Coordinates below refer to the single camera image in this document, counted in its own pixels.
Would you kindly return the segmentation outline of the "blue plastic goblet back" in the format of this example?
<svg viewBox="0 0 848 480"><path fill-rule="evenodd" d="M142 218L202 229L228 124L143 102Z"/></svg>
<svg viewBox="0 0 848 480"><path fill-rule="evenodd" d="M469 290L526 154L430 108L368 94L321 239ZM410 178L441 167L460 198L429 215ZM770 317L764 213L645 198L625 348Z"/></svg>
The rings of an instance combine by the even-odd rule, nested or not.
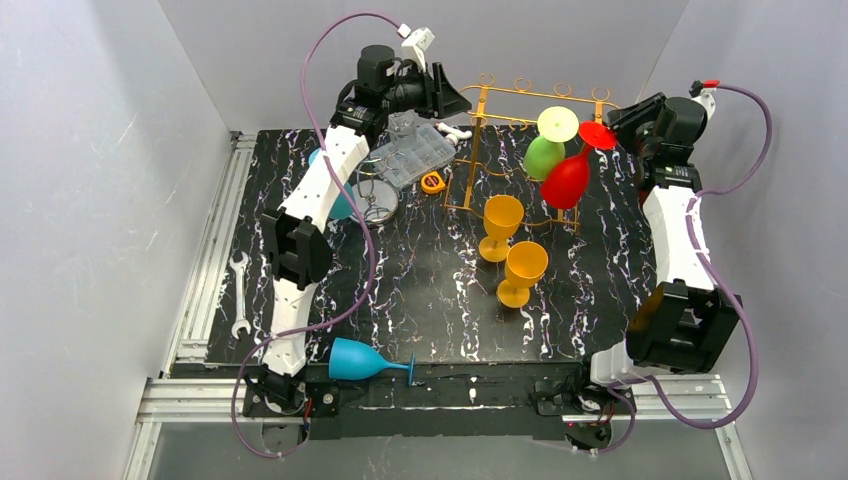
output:
<svg viewBox="0 0 848 480"><path fill-rule="evenodd" d="M333 380L359 381L374 377L384 370L403 370L407 384L412 385L415 355L406 364L386 360L369 345L345 338L336 338L328 362L328 376Z"/></svg>

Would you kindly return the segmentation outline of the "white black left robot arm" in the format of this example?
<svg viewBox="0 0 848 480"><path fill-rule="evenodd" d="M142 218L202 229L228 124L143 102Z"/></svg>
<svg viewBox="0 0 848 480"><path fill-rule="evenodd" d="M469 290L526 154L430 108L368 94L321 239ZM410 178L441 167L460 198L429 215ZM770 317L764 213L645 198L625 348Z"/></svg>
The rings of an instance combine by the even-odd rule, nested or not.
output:
<svg viewBox="0 0 848 480"><path fill-rule="evenodd" d="M324 236L333 204L345 183L368 158L390 115L412 111L445 119L471 107L446 79L440 63L427 63L425 50L406 44L361 50L356 77L340 92L319 155L296 187L262 219L266 258L273 280L272 323L262 343L262 367L247 386L262 400L293 409L295 377L306 364L305 334L318 284L333 263Z"/></svg>

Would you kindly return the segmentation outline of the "orange plastic goblet near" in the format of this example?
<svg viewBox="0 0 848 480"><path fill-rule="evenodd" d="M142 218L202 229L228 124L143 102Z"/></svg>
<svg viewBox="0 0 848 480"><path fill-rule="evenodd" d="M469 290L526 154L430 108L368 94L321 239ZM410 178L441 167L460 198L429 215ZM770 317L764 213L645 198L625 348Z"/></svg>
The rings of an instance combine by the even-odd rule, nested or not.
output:
<svg viewBox="0 0 848 480"><path fill-rule="evenodd" d="M499 302L513 309L525 306L548 264L548 253L542 245L532 241L513 245L505 260L505 279L496 291Z"/></svg>

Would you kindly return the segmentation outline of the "red plastic goblet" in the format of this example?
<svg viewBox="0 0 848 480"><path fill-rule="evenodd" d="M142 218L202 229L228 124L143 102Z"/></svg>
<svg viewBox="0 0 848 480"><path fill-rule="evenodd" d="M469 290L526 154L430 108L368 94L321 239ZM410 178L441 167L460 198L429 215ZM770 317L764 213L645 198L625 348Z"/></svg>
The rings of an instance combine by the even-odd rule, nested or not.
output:
<svg viewBox="0 0 848 480"><path fill-rule="evenodd" d="M613 130L602 123L582 122L578 136L582 141L580 152L557 164L542 183L542 199L552 208L574 208L589 185L590 153L594 150L613 150L617 144Z"/></svg>

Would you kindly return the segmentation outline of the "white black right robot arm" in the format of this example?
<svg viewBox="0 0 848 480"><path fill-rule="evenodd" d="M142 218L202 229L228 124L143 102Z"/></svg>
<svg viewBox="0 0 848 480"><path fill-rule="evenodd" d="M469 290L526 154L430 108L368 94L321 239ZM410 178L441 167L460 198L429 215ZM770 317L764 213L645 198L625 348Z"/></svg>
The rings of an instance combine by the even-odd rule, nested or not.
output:
<svg viewBox="0 0 848 480"><path fill-rule="evenodd" d="M634 184L654 247L656 287L624 339L593 354L588 378L608 386L654 372L707 373L739 320L708 272L700 220L702 181L690 157L716 109L709 87L687 97L655 94L612 110L604 122L637 166Z"/></svg>

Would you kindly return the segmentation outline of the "white small tool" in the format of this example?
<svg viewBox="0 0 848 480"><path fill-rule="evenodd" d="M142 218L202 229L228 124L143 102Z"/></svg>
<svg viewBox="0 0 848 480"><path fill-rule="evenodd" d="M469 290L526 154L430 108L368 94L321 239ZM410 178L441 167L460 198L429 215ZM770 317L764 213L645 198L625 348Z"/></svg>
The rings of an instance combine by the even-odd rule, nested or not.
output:
<svg viewBox="0 0 848 480"><path fill-rule="evenodd" d="M443 122L436 123L435 128L453 146L457 146L460 142L472 137L471 131L460 130Z"/></svg>

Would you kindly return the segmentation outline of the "orange plastic goblet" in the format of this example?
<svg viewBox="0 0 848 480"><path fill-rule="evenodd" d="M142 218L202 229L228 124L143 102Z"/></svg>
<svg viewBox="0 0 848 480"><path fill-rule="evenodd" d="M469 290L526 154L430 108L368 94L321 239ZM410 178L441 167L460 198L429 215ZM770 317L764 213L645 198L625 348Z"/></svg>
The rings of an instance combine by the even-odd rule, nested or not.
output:
<svg viewBox="0 0 848 480"><path fill-rule="evenodd" d="M548 253L542 245L532 241L513 245L505 260L505 279L496 291L499 302L513 309L525 306L548 264Z"/></svg>
<svg viewBox="0 0 848 480"><path fill-rule="evenodd" d="M524 215L524 206L516 197L496 195L487 200L483 213L486 236L479 243L484 260L497 263L506 259L509 239L518 230Z"/></svg>

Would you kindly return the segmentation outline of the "chrome spiral glass rack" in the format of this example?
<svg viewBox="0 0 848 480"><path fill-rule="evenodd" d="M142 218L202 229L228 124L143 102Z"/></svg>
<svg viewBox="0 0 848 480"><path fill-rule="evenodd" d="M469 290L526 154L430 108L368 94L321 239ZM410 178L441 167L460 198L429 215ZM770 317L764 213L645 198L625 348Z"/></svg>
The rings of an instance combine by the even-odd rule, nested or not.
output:
<svg viewBox="0 0 848 480"><path fill-rule="evenodd" d="M383 174L397 169L392 164L394 156L394 153L369 155L354 170L354 200L370 228L388 223L399 207L398 189L382 178Z"/></svg>

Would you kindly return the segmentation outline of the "clear plastic parts box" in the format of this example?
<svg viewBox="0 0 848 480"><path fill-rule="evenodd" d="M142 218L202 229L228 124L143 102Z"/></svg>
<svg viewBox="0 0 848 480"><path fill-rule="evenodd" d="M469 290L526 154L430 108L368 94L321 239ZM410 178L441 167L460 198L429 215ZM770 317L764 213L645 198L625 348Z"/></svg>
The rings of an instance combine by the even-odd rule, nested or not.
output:
<svg viewBox="0 0 848 480"><path fill-rule="evenodd" d="M456 155L453 143L433 125L422 124L413 134L397 137L372 151L372 171L397 189L417 182L423 175L451 163Z"/></svg>

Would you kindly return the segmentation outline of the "yellow tape measure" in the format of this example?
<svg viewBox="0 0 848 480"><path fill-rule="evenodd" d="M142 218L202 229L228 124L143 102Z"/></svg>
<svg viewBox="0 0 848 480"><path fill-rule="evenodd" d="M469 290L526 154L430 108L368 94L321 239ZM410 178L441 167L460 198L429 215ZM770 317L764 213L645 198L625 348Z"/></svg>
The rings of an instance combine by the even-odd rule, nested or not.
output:
<svg viewBox="0 0 848 480"><path fill-rule="evenodd" d="M436 195L447 189L444 178L438 171L431 171L420 179L421 190L428 195Z"/></svg>

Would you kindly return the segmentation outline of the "green plastic goblet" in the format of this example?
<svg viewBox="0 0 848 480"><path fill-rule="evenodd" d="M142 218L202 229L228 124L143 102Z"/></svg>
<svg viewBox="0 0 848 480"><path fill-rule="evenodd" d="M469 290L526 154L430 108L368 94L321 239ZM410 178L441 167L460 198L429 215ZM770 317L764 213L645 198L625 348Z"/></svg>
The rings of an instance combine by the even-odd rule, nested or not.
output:
<svg viewBox="0 0 848 480"><path fill-rule="evenodd" d="M565 158L565 144L575 138L580 121L573 110L552 106L537 117L538 136L528 146L523 167L534 181L544 181Z"/></svg>

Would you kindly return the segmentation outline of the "silver open-end wrench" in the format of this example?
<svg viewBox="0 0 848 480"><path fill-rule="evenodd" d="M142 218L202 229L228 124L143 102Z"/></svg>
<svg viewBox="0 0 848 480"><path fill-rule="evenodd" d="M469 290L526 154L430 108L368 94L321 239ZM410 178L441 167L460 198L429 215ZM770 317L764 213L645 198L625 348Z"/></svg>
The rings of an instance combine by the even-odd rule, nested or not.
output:
<svg viewBox="0 0 848 480"><path fill-rule="evenodd" d="M234 273L234 285L236 293L236 312L235 319L231 327L231 335L236 340L240 338L242 331L244 331L246 334L249 334L251 331L251 323L247 320L246 316L246 297L244 292L244 277L248 264L249 258L247 254L242 251L238 252L238 259L233 257L229 260L229 266L231 267Z"/></svg>

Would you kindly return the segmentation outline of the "clear glass wine glass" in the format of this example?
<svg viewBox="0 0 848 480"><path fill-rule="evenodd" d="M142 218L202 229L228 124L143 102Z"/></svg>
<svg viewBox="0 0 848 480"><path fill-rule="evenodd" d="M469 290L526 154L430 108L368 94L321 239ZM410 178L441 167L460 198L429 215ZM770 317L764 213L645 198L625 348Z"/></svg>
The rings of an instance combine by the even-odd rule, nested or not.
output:
<svg viewBox="0 0 848 480"><path fill-rule="evenodd" d="M397 150L411 148L417 141L417 115L413 110L397 112L388 117L387 132L390 144Z"/></svg>

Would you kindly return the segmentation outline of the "blue plastic goblet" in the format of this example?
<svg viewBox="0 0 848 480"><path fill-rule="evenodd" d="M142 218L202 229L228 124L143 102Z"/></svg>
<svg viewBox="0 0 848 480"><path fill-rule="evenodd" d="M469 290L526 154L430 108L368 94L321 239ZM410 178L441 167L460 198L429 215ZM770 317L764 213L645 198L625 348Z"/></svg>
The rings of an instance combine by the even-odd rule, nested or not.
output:
<svg viewBox="0 0 848 480"><path fill-rule="evenodd" d="M320 156L321 150L316 148L313 150L308 158L308 164L312 165L313 162ZM350 203L345 199L344 195L339 193L334 201L332 208L329 211L328 219L329 220L343 220L349 218L354 215L354 211Z"/></svg>
<svg viewBox="0 0 848 480"><path fill-rule="evenodd" d="M333 380L359 381L374 377L384 370L403 370L407 384L412 385L415 355L406 364L386 360L369 345L345 338L336 338L328 362L328 376Z"/></svg>

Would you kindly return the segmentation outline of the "orange plastic goblet far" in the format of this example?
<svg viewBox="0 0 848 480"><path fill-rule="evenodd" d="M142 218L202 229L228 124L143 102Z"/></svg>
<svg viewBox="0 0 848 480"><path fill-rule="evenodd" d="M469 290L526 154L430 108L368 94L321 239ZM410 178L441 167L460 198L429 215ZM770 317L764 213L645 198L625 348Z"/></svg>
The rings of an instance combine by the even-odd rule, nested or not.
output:
<svg viewBox="0 0 848 480"><path fill-rule="evenodd" d="M497 263L506 259L509 239L518 230L524 215L524 206L516 197L496 195L487 200L483 213L486 236L479 243L484 260Z"/></svg>

